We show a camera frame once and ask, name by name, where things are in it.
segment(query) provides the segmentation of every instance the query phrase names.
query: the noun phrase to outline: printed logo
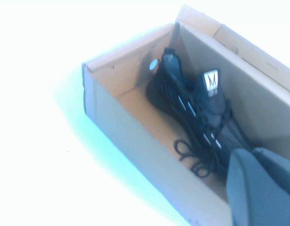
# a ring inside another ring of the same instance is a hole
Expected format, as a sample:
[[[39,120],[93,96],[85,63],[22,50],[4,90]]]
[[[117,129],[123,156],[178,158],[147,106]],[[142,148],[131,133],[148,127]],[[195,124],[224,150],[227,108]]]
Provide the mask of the printed logo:
[[[204,74],[209,97],[217,94],[218,71],[213,70]]]

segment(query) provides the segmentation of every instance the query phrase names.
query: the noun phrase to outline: black sneaker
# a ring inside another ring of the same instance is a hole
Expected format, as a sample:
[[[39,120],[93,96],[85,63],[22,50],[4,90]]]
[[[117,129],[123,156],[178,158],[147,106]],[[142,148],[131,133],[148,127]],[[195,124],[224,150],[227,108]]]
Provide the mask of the black sneaker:
[[[203,73],[195,81],[188,80],[182,73],[180,58],[173,49],[166,48],[157,73],[147,86],[148,100],[186,130],[191,146],[177,140],[174,147],[181,160],[190,156],[200,159],[191,170],[201,178],[210,172],[226,177],[231,152],[240,147],[252,150],[233,117],[219,81],[219,70]],[[192,153],[181,153],[180,142]]]

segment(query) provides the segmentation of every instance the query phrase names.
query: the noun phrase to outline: white backdrop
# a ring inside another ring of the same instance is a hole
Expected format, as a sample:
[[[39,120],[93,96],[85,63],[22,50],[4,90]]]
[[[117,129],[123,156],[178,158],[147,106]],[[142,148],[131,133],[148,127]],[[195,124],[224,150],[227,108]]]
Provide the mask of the white backdrop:
[[[189,3],[290,67],[288,1]],[[164,4],[0,6],[0,225],[187,225],[83,112],[81,63],[174,21]]]

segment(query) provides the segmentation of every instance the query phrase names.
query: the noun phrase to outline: box lid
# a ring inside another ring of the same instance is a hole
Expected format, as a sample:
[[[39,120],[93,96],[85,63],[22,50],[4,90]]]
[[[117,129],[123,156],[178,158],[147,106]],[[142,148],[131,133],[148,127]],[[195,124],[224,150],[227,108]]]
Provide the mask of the box lid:
[[[176,21],[192,26],[212,36],[226,48],[290,92],[290,68],[265,53],[226,25],[187,5],[182,6]]]

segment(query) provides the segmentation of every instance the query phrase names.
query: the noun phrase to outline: cardboard box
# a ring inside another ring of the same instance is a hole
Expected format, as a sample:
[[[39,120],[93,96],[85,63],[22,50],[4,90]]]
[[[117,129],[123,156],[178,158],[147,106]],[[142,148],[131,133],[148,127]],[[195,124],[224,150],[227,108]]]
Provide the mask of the cardboard box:
[[[167,24],[83,64],[84,109],[191,225],[232,224],[225,183],[196,177],[173,148],[188,139],[154,108],[145,88],[149,65],[165,47],[177,50],[185,73],[220,68],[225,96],[250,140],[290,159],[290,69],[214,19],[182,7]]]

